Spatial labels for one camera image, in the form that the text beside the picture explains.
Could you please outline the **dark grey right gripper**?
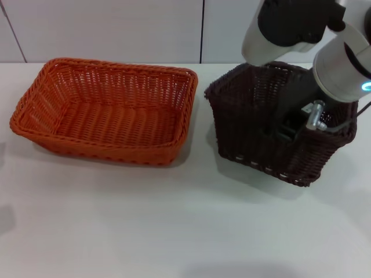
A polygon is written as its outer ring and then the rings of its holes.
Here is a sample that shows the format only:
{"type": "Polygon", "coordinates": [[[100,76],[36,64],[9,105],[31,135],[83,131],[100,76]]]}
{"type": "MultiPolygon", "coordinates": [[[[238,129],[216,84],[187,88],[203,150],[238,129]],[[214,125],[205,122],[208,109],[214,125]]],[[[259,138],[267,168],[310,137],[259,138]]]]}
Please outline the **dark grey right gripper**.
{"type": "Polygon", "coordinates": [[[261,133],[269,138],[278,136],[284,142],[295,142],[308,121],[308,113],[302,109],[321,98],[322,90],[313,70],[293,75],[280,92],[274,124],[262,127],[261,133]]]}

